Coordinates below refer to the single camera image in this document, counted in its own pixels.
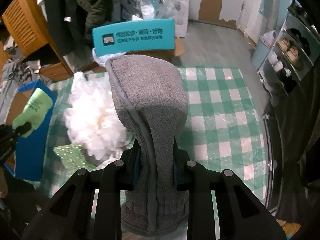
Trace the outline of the light green glove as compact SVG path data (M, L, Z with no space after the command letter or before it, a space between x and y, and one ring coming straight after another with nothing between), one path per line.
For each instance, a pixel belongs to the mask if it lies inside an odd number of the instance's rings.
M31 129L21 134L22 137L26 138L33 131L37 130L43 123L47 112L53 106L52 98L45 93L42 89L36 88L31 97L29 98L27 104L25 105L21 114L19 114L12 123L13 129L17 129L23 126L27 122L31 124Z

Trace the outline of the green glitter sponge cloth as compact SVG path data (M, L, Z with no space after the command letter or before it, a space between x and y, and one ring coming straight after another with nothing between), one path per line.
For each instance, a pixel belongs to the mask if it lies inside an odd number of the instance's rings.
M96 168L95 165L86 160L84 149L79 144L57 146L53 148L53 151L61 159L68 176L72 176L81 168L85 168L88 171L93 171Z

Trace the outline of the white mesh bath pouf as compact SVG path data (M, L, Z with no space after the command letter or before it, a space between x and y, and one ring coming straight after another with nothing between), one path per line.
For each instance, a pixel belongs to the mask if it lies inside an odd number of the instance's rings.
M119 159L132 134L118 118L108 74L89 80L83 72L75 73L69 104L63 114L67 135L81 146L85 159L95 166Z

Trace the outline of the grey fleece cloth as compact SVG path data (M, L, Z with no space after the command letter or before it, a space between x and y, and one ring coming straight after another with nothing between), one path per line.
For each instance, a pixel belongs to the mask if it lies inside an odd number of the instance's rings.
M140 146L137 184L125 193L122 225L146 237L167 235L189 213L189 194L174 187L174 142L188 116L181 73L145 55L114 57L105 67L117 116Z

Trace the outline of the blue cardboard box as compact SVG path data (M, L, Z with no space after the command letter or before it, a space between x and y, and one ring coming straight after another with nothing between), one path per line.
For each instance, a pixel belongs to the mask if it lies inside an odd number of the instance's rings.
M46 93L53 103L56 102L57 96L42 81L31 82L15 91L4 119L6 125L12 124L13 120L22 113L28 100L38 89ZM13 177L41 181L44 152L52 113L53 107L50 107L39 128L28 137L18 139L15 152L4 163Z

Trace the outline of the grey clothing pile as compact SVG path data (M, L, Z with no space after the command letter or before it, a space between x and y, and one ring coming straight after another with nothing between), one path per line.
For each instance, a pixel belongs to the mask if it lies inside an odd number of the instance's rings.
M40 74L41 69L40 60L26 63L16 60L7 62L3 66L1 77L1 124L5 122L9 105L17 89L37 80L41 80L47 86L53 83L50 78Z

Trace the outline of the green checkered tablecloth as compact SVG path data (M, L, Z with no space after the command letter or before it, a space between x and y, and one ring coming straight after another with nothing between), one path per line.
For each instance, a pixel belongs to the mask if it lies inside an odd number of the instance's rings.
M238 68L178 67L190 105L179 148L213 171L230 169L265 204L266 157L259 115ZM70 108L73 78L49 89L57 95L48 129L38 189L51 197L69 178L56 146L70 144L63 113Z

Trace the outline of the dark hanging coat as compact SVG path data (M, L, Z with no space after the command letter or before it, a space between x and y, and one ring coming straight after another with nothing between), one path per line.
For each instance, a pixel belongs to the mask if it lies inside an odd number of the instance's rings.
M92 30L110 22L112 14L112 0L44 0L44 6L49 33L61 56L92 48Z

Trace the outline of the shoe rack with shoes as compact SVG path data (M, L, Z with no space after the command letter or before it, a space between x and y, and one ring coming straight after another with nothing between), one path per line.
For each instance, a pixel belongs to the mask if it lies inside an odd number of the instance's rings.
M272 98L288 95L315 65L319 56L319 30L295 0L258 75Z

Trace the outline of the teal cardboard box with text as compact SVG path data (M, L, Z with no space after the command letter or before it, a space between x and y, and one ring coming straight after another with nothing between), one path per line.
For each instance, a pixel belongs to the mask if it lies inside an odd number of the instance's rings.
M97 56L175 48L172 18L113 23L94 28L92 35Z

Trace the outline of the light blue bin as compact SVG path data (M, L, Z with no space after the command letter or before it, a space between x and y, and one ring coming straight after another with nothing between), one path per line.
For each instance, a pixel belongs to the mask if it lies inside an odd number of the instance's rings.
M259 69L266 59L276 39L276 31L272 30L259 37L259 41L251 57L251 62L256 69Z

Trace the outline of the white plastic bag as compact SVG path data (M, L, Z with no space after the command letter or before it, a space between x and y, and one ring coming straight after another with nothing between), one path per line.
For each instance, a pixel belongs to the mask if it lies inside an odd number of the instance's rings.
M185 38L188 30L189 0L138 0L144 20L172 18L175 36Z

